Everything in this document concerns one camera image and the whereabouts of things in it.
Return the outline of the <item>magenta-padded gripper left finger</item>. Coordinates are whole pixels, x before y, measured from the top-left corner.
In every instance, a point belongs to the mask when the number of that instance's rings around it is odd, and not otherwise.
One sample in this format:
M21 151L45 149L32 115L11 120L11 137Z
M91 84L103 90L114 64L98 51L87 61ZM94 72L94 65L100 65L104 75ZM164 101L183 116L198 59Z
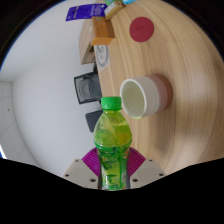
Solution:
M96 148L91 149L82 159L74 159L62 177L84 188L100 188L101 167Z

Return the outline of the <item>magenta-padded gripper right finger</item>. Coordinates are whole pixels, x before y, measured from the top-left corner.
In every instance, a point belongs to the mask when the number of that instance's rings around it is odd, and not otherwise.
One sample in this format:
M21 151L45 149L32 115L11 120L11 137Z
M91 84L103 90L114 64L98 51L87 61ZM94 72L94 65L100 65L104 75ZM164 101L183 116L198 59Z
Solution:
M165 177L162 168L153 159L146 159L134 148L129 149L127 160L127 183L129 189L146 186Z

